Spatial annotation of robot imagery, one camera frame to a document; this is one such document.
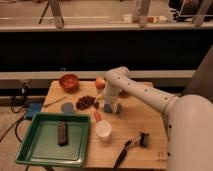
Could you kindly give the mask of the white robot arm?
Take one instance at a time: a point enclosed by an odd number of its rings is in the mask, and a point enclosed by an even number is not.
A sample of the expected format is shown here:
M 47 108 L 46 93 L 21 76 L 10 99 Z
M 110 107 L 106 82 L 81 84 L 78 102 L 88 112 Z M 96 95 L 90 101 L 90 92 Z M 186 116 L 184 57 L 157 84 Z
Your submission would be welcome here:
M 104 99 L 114 106 L 120 90 L 167 116 L 167 171 L 213 171 L 213 104 L 199 95 L 178 97 L 128 77 L 126 67 L 105 73 Z

